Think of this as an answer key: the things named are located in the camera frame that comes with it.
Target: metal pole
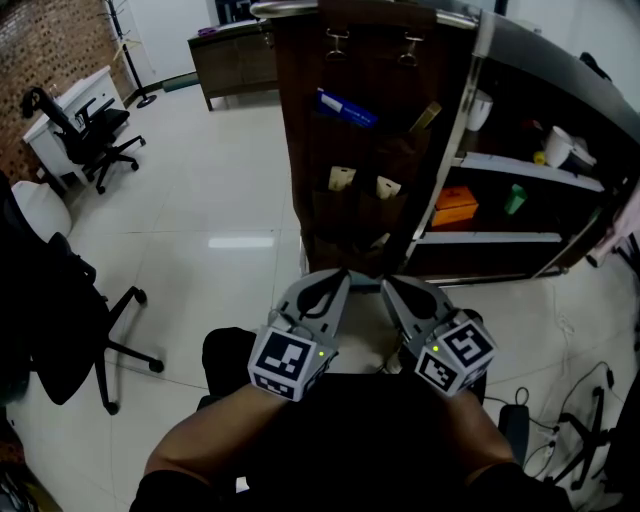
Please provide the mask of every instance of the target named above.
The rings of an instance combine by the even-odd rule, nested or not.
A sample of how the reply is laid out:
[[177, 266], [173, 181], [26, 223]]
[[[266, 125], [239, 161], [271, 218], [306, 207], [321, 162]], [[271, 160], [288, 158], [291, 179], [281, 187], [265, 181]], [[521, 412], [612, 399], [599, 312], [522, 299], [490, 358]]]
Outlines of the metal pole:
[[[118, 21], [118, 13], [116, 12], [116, 9], [113, 5], [113, 0], [105, 0], [105, 1], [107, 2], [107, 6], [109, 7], [109, 16], [111, 16], [111, 19], [113, 20], [113, 26], [116, 29], [116, 34], [118, 35], [118, 39], [122, 41], [122, 39], [124, 38], [124, 34], [122, 33], [122, 28], [120, 27], [120, 22]], [[127, 48], [126, 43], [122, 45], [122, 51], [124, 53], [125, 58], [127, 59], [127, 63], [129, 64], [129, 69], [131, 70], [133, 79], [135, 80], [136, 85], [138, 86], [138, 91], [137, 91], [138, 95], [142, 96], [142, 100], [136, 106], [138, 108], [146, 107], [150, 103], [153, 103], [153, 101], [157, 98], [157, 96], [155, 94], [147, 96], [147, 94], [144, 92], [144, 88], [140, 83], [140, 77], [138, 76], [138, 72], [136, 71], [136, 68], [133, 65], [133, 61], [131, 60], [131, 55], [129, 55], [129, 49]]]

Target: white desk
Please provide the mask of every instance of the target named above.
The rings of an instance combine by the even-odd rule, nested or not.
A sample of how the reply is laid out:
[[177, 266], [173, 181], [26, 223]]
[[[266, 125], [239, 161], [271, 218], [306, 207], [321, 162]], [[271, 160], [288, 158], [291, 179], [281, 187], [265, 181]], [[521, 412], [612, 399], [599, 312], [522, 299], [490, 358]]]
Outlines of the white desk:
[[[111, 98], [115, 100], [111, 108], [125, 110], [116, 86], [109, 75], [110, 69], [109, 66], [106, 66], [90, 77], [80, 79], [67, 92], [56, 99], [58, 105], [60, 105], [69, 120], [72, 123], [76, 123], [78, 129], [81, 130], [83, 128], [83, 123], [80, 119], [76, 119], [76, 112], [92, 98], [96, 98], [96, 101], [89, 107], [89, 115]], [[83, 185], [88, 185], [89, 182], [82, 172], [82, 166], [74, 164], [67, 158], [62, 141], [53, 134], [53, 132], [59, 130], [58, 126], [51, 122], [49, 116], [43, 113], [29, 131], [24, 134], [22, 140], [33, 148], [43, 165], [64, 189], [67, 187], [60, 179], [60, 176], [69, 172], [74, 173]]]

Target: white container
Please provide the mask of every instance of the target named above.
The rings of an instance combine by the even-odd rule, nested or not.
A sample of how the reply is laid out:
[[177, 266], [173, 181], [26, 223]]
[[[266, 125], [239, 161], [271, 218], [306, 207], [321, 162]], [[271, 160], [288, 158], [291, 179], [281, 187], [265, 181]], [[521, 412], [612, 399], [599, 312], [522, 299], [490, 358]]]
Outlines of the white container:
[[47, 183], [38, 185], [31, 181], [19, 181], [11, 187], [11, 191], [22, 215], [43, 241], [48, 242], [55, 233], [69, 235], [69, 210]]
[[569, 157], [573, 146], [573, 137], [559, 126], [554, 126], [551, 132], [549, 132], [549, 137], [547, 137], [547, 143], [544, 148], [547, 165], [555, 169], [560, 167]]
[[485, 123], [491, 108], [493, 107], [493, 99], [486, 92], [478, 89], [476, 91], [476, 97], [473, 100], [471, 111], [469, 112], [469, 119], [467, 120], [467, 129], [472, 132], [477, 132]]

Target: white wall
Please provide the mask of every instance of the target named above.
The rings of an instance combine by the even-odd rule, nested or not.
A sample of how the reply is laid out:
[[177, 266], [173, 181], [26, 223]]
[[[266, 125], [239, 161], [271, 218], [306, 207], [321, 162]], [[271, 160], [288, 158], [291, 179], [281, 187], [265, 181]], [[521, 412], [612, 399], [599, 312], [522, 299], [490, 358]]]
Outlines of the white wall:
[[209, 26], [206, 0], [128, 0], [155, 81], [195, 71], [187, 40]]
[[122, 32], [142, 42], [130, 53], [143, 86], [195, 71], [187, 40], [214, 24], [207, 1], [127, 0], [121, 5]]
[[640, 111], [640, 2], [580, 0], [567, 51], [589, 52]]
[[640, 2], [637, 0], [510, 0], [507, 17], [579, 57], [589, 52], [627, 102], [640, 111]]

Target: white shelf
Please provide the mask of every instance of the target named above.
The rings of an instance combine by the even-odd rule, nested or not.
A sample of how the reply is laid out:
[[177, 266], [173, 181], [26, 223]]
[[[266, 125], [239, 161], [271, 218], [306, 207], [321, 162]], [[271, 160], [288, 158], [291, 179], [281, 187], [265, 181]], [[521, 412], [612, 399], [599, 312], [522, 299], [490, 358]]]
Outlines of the white shelf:
[[427, 231], [418, 244], [523, 244], [559, 243], [558, 233], [519, 233], [490, 231]]
[[507, 174], [517, 174], [519, 176], [555, 181], [556, 183], [564, 183], [565, 185], [593, 190], [594, 192], [604, 191], [602, 183], [596, 179], [573, 174], [562, 169], [554, 169], [547, 165], [536, 165], [533, 162], [523, 162], [522, 160], [515, 160], [504, 156], [467, 152], [464, 158], [454, 159], [452, 165], [454, 167], [504, 172]]

